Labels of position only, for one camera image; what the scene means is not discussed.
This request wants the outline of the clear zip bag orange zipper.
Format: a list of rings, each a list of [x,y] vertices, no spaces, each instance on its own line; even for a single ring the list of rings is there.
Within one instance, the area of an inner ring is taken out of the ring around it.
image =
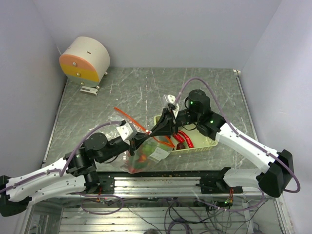
[[[156,136],[147,139],[132,156],[128,151],[106,161],[106,164],[125,172],[135,174],[147,171],[168,157],[175,148],[168,136]]]

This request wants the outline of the red cherry bunch with leaves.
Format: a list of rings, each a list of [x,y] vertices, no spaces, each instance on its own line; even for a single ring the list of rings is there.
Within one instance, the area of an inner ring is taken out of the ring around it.
[[[146,154],[131,156],[127,154],[124,158],[122,169],[128,173],[135,174],[147,168],[149,161]]]

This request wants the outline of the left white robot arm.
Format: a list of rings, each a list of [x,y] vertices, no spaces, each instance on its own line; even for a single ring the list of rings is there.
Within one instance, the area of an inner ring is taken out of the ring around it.
[[[120,136],[108,140],[105,134],[95,133],[76,152],[44,168],[16,178],[1,176],[0,214],[14,216],[28,206],[59,195],[95,193],[100,187],[96,163],[111,162],[124,152],[133,155],[147,139],[149,135],[144,133],[136,134],[131,140]]]

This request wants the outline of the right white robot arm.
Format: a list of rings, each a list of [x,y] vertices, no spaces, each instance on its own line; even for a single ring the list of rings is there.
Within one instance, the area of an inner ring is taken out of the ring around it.
[[[163,96],[163,110],[159,121],[151,130],[152,137],[169,136],[179,128],[194,124],[205,137],[234,149],[256,166],[256,169],[225,169],[215,180],[216,189],[227,192],[231,187],[259,188],[271,197],[280,197],[294,175],[293,156],[260,144],[244,134],[222,115],[211,110],[210,98],[204,91],[192,90],[187,97],[188,106],[180,110],[175,96]]]

